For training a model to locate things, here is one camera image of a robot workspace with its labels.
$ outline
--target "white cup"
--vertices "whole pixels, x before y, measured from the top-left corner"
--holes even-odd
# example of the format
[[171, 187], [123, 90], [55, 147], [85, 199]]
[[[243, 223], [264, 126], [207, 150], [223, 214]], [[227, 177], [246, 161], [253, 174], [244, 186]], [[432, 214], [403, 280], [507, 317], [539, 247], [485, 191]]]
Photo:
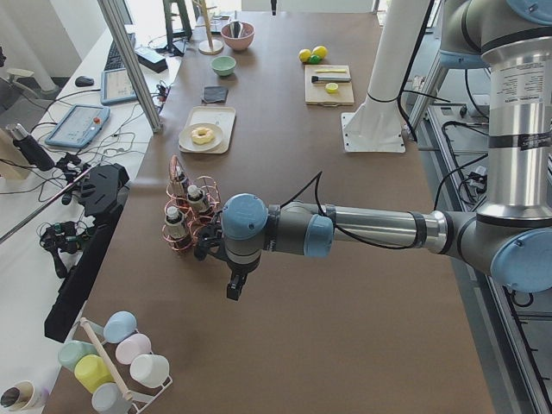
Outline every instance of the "white cup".
[[125, 414], [131, 405], [132, 400], [126, 400], [113, 382], [101, 385], [92, 395], [92, 407], [99, 414]]
[[144, 334], [133, 334], [117, 345], [115, 357], [123, 365], [130, 365], [138, 355], [152, 352], [152, 343]]
[[161, 355], [139, 355], [130, 364], [130, 376], [143, 386], [157, 388], [169, 376], [169, 361]]
[[42, 386], [33, 384], [31, 381], [21, 381], [14, 385], [19, 390], [19, 398], [8, 407], [8, 411], [22, 411], [40, 408], [45, 403], [50, 393]]

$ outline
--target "lime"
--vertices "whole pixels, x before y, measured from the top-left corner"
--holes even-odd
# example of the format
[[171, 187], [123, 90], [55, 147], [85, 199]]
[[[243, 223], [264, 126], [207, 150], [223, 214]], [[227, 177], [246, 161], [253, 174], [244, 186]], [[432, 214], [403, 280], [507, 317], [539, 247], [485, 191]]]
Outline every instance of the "lime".
[[301, 60], [303, 63], [306, 63], [311, 55], [312, 52], [309, 49], [302, 49], [301, 51], [299, 51], [299, 60]]
[[320, 56], [318, 56], [317, 54], [312, 54], [307, 62], [311, 65], [318, 65], [320, 63], [320, 60], [322, 60]]
[[334, 82], [330, 82], [329, 84], [326, 84], [324, 88], [328, 93], [336, 93], [337, 91], [339, 91], [339, 85], [335, 84]]
[[325, 46], [316, 46], [314, 49], [312, 49], [312, 54], [319, 56], [320, 59], [324, 59], [328, 54], [328, 49]]

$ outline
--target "sticker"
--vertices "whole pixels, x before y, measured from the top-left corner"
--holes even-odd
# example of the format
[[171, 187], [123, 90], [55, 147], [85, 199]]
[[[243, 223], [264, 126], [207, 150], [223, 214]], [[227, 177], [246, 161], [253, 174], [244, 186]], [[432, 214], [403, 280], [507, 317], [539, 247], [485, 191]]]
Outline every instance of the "sticker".
[[522, 104], [552, 104], [551, 61], [534, 62], [492, 71], [491, 108]]
[[518, 146], [522, 151], [540, 147], [550, 147], [550, 134], [521, 136], [519, 137]]

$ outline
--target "green bowl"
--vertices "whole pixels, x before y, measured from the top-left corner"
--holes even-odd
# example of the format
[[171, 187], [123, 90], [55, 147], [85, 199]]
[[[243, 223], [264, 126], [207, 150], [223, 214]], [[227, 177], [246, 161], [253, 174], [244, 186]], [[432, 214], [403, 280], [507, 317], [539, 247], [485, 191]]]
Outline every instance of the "green bowl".
[[210, 67], [218, 76], [229, 76], [234, 73], [235, 59], [229, 56], [219, 56], [211, 61]]

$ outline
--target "lemon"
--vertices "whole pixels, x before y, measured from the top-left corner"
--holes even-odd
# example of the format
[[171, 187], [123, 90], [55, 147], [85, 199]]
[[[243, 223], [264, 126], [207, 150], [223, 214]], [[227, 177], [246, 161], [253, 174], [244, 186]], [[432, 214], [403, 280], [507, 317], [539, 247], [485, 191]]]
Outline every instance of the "lemon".
[[319, 56], [320, 59], [324, 59], [328, 54], [328, 49], [325, 46], [316, 46], [314, 49], [312, 49], [312, 54]]
[[309, 49], [302, 49], [299, 52], [299, 60], [305, 63], [307, 60], [309, 60], [311, 55], [312, 55], [312, 52]]

